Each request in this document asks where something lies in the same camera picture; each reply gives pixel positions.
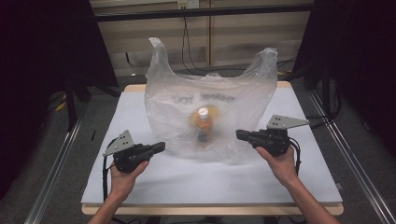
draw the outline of wall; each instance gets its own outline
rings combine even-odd
[[[313,0],[201,0],[200,7],[253,7],[306,4]],[[169,0],[91,0],[95,14],[177,9]],[[267,47],[277,48],[279,60],[297,55],[309,12],[250,14],[187,18],[191,58],[197,66],[250,63],[254,54]],[[117,76],[145,73],[151,58],[149,37],[165,44],[172,68],[182,69],[184,20],[100,22],[107,51]],[[184,63],[191,67],[185,38]],[[130,63],[125,52],[129,52]]]

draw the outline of bottle cap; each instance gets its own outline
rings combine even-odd
[[[209,110],[206,107],[202,107],[198,110],[199,118],[200,119],[207,119],[209,118]]]

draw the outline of handheld controller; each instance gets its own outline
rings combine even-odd
[[[249,142],[253,148],[263,147],[273,157],[285,154],[290,145],[288,128],[309,124],[306,119],[293,119],[285,116],[273,115],[267,124],[267,129],[258,132],[236,130],[236,138]]]
[[[154,145],[134,144],[128,130],[113,139],[108,145],[104,157],[112,155],[117,169],[124,173],[131,173],[142,161],[149,161],[154,154],[165,150],[165,142]]]

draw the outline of orange bottle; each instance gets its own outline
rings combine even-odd
[[[212,134],[213,120],[210,118],[209,110],[206,107],[198,110],[198,119],[195,125],[199,128],[198,140],[200,142],[209,140]]]

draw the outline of clear plastic bag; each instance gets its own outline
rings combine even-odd
[[[154,49],[145,105],[151,130],[178,155],[207,160],[232,159],[247,148],[237,129],[254,130],[276,89],[275,49],[256,54],[239,77],[175,74],[163,42]]]

